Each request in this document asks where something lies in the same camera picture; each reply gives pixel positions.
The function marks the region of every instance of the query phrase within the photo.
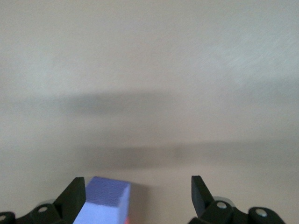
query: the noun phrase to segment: black plastic part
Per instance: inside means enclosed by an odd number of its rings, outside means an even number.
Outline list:
[[[214,199],[201,176],[192,176],[192,202],[196,214],[200,217]]]
[[[6,218],[0,224],[72,224],[85,200],[84,178],[76,177],[53,204],[37,206],[18,219],[12,212],[2,212]]]
[[[232,221],[234,210],[228,204],[225,203],[226,208],[222,209],[217,206],[219,201],[212,202],[204,214],[200,217],[200,219],[208,221],[209,223],[213,224],[229,224]]]
[[[268,208],[254,207],[245,214],[227,202],[215,201],[200,176],[192,177],[192,202],[198,217],[189,224],[285,224],[278,214]],[[264,210],[267,215],[259,215],[257,209]]]
[[[260,216],[257,214],[256,210],[262,209],[267,213],[266,217]],[[285,224],[282,219],[276,214],[276,212],[272,211],[268,208],[260,208],[254,207],[249,209],[248,212],[250,220],[252,220],[256,224]]]

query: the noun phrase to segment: blue foam block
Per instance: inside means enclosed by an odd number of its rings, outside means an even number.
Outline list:
[[[85,188],[86,202],[74,224],[124,224],[130,187],[129,182],[94,177]]]

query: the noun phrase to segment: silver screw head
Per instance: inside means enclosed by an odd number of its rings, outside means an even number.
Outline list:
[[[267,212],[264,209],[256,209],[256,213],[261,217],[267,217]]]
[[[44,206],[44,207],[41,207],[41,208],[38,210],[38,212],[39,212],[39,213],[42,213],[42,212],[45,212],[46,210],[48,210],[48,208],[47,208],[46,206]]]
[[[227,205],[226,205],[224,202],[218,202],[218,203],[217,203],[217,206],[218,206],[218,208],[220,208],[220,209],[226,209],[226,208],[227,208]]]

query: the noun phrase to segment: red object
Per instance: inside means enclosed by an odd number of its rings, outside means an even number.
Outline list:
[[[129,224],[129,217],[127,217],[125,224]]]

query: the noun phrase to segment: white surface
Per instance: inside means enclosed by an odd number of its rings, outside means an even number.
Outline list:
[[[76,176],[187,223],[191,175],[298,222],[299,1],[0,1],[0,210]]]

